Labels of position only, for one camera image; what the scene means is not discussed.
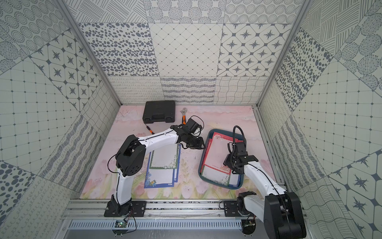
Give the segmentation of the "small orange black screwdriver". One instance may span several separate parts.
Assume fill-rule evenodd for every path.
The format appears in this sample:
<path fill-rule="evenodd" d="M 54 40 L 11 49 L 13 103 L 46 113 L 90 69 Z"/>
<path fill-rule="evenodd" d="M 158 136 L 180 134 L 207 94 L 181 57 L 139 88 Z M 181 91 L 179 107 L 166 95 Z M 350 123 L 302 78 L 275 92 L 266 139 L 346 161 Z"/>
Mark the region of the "small orange black screwdriver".
<path fill-rule="evenodd" d="M 147 124 L 145 124 L 145 126 L 146 126 L 146 128 L 149 130 L 149 132 L 150 132 L 152 135 L 155 134 L 155 133 L 153 132 L 153 130 L 152 130 Z"/>

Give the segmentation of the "aluminium mounting rail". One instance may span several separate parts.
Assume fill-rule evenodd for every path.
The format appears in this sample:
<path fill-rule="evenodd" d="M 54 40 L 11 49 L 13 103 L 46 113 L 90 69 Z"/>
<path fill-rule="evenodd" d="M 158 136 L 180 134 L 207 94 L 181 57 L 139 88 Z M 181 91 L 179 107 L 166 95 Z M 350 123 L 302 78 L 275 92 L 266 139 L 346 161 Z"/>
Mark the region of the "aluminium mounting rail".
<path fill-rule="evenodd" d="M 218 219 L 224 218 L 222 209 L 224 200 L 166 200 L 135 199 L 146 201 L 144 217 L 138 219 Z M 73 199 L 70 200 L 62 219 L 105 219 L 104 212 L 108 199 Z"/>

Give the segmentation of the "teal plastic storage box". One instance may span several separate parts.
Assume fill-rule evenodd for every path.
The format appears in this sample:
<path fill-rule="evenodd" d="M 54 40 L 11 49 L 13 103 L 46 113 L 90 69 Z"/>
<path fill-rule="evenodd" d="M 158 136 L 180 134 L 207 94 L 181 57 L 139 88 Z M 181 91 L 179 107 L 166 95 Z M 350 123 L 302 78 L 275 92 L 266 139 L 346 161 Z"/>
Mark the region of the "teal plastic storage box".
<path fill-rule="evenodd" d="M 219 186 L 219 187 L 222 187 L 222 188 L 226 188 L 226 189 L 229 189 L 229 190 L 237 190 L 237 189 L 239 189 L 243 185 L 243 182 L 244 182 L 244 175 L 243 174 L 233 174 L 233 171 L 231 171 L 229 186 L 217 185 L 215 183 L 208 182 L 208 181 L 202 179 L 202 177 L 201 177 L 202 162 L 203 162 L 203 159 L 204 159 L 207 147 L 208 147 L 208 142 L 209 142 L 209 139 L 212 138 L 212 134 L 215 131 L 219 132 L 219 133 L 223 133 L 223 134 L 228 135 L 228 136 L 232 136 L 233 135 L 232 132 L 229 132 L 229 131 L 226 131 L 226 130 L 221 130 L 221 129 L 212 129 L 209 132 L 208 137 L 207 137 L 207 141 L 206 141 L 207 146 L 206 146 L 206 148 L 203 151 L 201 162 L 200 162 L 199 169 L 198 169 L 199 177 L 201 178 L 201 180 L 203 180 L 203 181 L 205 181 L 205 182 L 207 182 L 209 184 L 212 184 L 212 185 L 215 185 L 215 186 Z"/>

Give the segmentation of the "right round circuit board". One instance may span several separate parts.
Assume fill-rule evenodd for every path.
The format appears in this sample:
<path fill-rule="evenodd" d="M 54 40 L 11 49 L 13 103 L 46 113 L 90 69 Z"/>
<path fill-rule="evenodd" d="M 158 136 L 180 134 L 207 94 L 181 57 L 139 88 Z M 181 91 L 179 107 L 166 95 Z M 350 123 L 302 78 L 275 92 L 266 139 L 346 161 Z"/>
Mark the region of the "right round circuit board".
<path fill-rule="evenodd" d="M 244 235 L 251 235 L 256 230 L 256 220 L 255 219 L 246 219 L 241 220 L 242 223 L 242 233 Z"/>

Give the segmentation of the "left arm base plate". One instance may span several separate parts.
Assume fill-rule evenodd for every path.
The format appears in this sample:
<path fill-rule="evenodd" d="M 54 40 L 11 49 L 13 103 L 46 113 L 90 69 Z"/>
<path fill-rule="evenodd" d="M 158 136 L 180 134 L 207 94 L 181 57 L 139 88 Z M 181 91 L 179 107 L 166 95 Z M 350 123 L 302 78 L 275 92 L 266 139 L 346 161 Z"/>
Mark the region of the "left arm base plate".
<path fill-rule="evenodd" d="M 106 206 L 104 217 L 122 217 L 130 213 L 134 217 L 144 217 L 146 205 L 146 201 L 129 201 L 121 206 L 111 200 Z"/>

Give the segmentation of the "red bordered stationery paper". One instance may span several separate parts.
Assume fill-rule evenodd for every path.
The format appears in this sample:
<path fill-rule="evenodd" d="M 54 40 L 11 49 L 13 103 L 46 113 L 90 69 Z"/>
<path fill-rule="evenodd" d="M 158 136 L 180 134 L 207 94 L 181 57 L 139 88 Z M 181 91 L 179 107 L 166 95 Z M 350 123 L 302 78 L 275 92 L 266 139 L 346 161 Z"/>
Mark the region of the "red bordered stationery paper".
<path fill-rule="evenodd" d="M 229 154 L 228 144 L 232 143 L 232 140 L 232 136 L 216 131 L 213 132 L 202 162 L 201 174 L 206 174 L 204 173 L 206 170 L 212 171 L 213 173 L 231 174 L 231 169 L 223 163 Z"/>

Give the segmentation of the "left green circuit board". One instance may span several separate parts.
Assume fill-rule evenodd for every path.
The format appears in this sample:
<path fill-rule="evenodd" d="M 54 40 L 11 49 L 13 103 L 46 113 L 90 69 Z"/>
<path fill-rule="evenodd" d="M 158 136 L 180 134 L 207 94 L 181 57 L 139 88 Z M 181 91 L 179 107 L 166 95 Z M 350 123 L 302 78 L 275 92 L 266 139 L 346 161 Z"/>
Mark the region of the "left green circuit board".
<path fill-rule="evenodd" d="M 128 232 L 126 222 L 116 221 L 112 232 L 117 236 L 126 234 Z"/>

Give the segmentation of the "black plastic tool case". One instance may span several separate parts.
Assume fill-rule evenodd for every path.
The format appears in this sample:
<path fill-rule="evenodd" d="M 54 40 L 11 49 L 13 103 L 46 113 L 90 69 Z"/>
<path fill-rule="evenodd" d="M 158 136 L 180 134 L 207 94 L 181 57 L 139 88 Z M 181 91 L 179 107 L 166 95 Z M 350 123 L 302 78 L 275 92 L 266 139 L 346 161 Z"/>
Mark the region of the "black plastic tool case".
<path fill-rule="evenodd" d="M 175 122 L 176 102 L 172 100 L 148 101 L 143 113 L 144 123 Z"/>

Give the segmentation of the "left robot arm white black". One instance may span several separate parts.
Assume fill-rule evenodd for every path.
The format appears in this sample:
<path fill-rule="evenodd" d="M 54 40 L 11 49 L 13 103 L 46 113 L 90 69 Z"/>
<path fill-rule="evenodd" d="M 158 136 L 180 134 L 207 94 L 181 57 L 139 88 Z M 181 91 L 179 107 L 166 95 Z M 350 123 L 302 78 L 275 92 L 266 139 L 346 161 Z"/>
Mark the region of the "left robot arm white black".
<path fill-rule="evenodd" d="M 201 136 L 204 124 L 198 124 L 192 118 L 185 124 L 172 125 L 163 132 L 137 137 L 128 136 L 114 158 L 116 160 L 117 186 L 110 202 L 117 209 L 126 207 L 132 200 L 131 192 L 134 175 L 137 174 L 147 154 L 167 145 L 180 144 L 186 149 L 201 150 L 205 148 Z"/>

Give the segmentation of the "blue floral stationery paper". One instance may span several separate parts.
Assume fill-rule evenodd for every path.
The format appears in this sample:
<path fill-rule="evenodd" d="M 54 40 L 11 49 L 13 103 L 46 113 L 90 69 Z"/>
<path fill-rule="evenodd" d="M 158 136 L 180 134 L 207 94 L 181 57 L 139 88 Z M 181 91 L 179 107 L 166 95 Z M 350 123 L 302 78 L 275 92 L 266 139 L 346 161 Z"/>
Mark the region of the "blue floral stationery paper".
<path fill-rule="evenodd" d="M 150 164 L 153 161 L 154 151 L 149 155 L 148 166 L 144 181 L 145 189 L 168 188 L 175 184 L 174 177 L 176 169 L 151 169 Z"/>
<path fill-rule="evenodd" d="M 174 169 L 174 178 L 173 182 L 177 183 L 179 178 L 179 169 L 180 169 L 180 159 L 181 159 L 181 145 L 178 145 L 178 151 L 177 151 L 177 168 Z"/>

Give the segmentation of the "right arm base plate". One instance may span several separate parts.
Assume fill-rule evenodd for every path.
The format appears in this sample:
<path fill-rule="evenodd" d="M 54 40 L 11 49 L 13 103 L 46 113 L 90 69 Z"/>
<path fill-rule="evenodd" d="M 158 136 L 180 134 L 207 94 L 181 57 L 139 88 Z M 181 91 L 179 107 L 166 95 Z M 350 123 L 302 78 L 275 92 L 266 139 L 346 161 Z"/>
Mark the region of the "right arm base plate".
<path fill-rule="evenodd" d="M 245 210 L 244 203 L 240 200 L 224 200 L 222 201 L 222 204 L 222 209 L 226 217 L 242 217 L 249 215 L 249 213 Z"/>

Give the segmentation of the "green floral stationery paper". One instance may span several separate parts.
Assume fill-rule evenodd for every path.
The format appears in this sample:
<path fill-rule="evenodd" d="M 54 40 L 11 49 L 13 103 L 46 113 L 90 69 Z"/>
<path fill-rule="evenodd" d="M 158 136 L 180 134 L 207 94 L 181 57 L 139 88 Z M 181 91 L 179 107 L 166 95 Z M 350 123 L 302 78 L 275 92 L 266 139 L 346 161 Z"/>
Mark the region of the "green floral stationery paper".
<path fill-rule="evenodd" d="M 179 146 L 171 144 L 151 152 L 150 169 L 176 169 L 178 168 Z"/>

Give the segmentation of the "green bordered scalloped stationery paper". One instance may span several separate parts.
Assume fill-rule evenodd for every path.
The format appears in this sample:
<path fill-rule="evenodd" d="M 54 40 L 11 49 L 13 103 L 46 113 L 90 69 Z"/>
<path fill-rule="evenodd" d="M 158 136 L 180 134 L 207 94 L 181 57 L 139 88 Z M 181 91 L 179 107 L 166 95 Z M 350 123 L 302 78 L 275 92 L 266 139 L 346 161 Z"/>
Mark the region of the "green bordered scalloped stationery paper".
<path fill-rule="evenodd" d="M 230 174 L 204 166 L 201 172 L 202 179 L 221 186 L 229 186 Z"/>

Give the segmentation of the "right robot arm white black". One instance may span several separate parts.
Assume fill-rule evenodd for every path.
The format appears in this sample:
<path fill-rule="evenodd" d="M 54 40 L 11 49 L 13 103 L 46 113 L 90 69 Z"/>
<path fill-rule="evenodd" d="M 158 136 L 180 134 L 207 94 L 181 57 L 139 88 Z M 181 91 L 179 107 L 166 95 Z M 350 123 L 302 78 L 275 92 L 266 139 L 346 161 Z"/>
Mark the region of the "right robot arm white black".
<path fill-rule="evenodd" d="M 227 144 L 225 166 L 233 173 L 247 176 L 260 192 L 247 191 L 237 197 L 238 212 L 258 218 L 270 239 L 303 239 L 307 236 L 301 202 L 294 192 L 276 183 L 262 168 L 258 159 L 249 155 L 245 142 Z"/>

